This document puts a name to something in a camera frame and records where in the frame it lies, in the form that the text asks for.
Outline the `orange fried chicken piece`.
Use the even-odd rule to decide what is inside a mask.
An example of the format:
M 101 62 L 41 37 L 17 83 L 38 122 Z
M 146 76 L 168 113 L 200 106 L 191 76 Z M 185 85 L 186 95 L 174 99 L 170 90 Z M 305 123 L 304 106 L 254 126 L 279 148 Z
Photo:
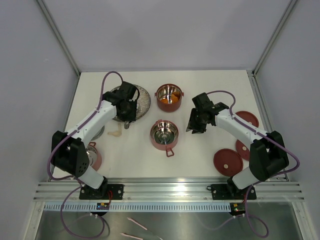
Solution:
M 180 100 L 180 93 L 179 92 L 173 92 L 171 94 L 171 103 L 177 103 Z

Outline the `dark red lunch container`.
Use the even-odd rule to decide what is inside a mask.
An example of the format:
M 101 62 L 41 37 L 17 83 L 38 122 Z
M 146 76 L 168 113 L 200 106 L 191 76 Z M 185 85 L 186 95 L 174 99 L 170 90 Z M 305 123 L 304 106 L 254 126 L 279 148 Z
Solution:
M 174 92 L 178 92 L 180 94 L 180 98 L 178 102 L 172 103 L 171 94 Z M 157 106 L 164 112 L 172 113 L 178 110 L 182 104 L 182 99 L 184 96 L 184 92 L 182 89 L 172 83 L 166 83 L 161 85 L 157 91 L 154 93 L 154 97 L 156 98 Z M 171 101 L 171 104 L 165 104 L 161 102 L 161 99 L 168 99 Z

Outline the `pink lunch container with handle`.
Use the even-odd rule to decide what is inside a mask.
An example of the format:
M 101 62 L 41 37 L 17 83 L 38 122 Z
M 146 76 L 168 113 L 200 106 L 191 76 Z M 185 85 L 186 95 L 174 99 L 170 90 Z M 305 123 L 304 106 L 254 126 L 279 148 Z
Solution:
M 156 149 L 165 151 L 167 158 L 175 155 L 173 148 L 178 143 L 179 129 L 172 121 L 157 120 L 150 129 L 149 137 Z

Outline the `metal tongs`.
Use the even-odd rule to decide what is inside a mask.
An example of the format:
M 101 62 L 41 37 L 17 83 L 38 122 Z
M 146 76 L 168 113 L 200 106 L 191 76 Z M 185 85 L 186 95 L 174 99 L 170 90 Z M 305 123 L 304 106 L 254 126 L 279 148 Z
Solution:
M 125 130 L 128 130 L 129 127 L 130 127 L 130 125 L 131 125 L 131 123 L 132 123 L 131 121 L 125 121 L 125 122 L 124 122 L 124 129 L 125 129 Z

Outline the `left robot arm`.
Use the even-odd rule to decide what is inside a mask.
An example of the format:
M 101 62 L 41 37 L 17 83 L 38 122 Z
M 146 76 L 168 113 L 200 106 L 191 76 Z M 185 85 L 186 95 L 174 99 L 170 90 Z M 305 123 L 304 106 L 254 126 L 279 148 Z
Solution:
M 103 199 L 108 194 L 108 180 L 90 165 L 87 146 L 98 130 L 113 118 L 134 122 L 139 97 L 140 91 L 136 88 L 128 93 L 120 89 L 107 91 L 100 95 L 97 107 L 85 119 L 66 132 L 57 131 L 52 136 L 48 164 L 69 175 L 50 178 L 54 181 L 74 178 L 82 188 L 88 187 L 95 198 Z

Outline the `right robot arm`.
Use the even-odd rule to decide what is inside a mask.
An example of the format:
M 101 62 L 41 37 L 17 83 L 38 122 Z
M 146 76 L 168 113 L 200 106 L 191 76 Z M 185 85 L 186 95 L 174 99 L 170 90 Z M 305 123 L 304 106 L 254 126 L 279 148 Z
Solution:
M 192 108 L 186 131 L 203 134 L 207 125 L 219 127 L 249 149 L 249 166 L 227 180 L 227 193 L 239 198 L 245 189 L 275 176 L 289 166 L 282 135 L 277 131 L 266 132 L 232 114 L 222 102 L 207 108 Z

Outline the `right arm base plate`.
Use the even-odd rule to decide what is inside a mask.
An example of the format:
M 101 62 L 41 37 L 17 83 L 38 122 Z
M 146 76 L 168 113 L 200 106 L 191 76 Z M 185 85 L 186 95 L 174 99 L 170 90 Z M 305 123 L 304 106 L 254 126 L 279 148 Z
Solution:
M 214 183 L 206 187 L 211 192 L 213 200 L 256 200 L 257 195 L 255 189 L 252 187 L 248 194 L 248 187 L 236 193 L 232 193 L 226 183 Z

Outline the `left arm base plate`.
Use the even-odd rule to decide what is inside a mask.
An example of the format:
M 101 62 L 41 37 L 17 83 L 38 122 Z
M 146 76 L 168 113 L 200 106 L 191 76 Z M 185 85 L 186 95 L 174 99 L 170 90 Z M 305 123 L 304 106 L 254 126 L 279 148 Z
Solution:
M 122 200 L 124 194 L 123 184 L 105 184 L 98 189 L 84 186 L 80 189 L 80 200 Z

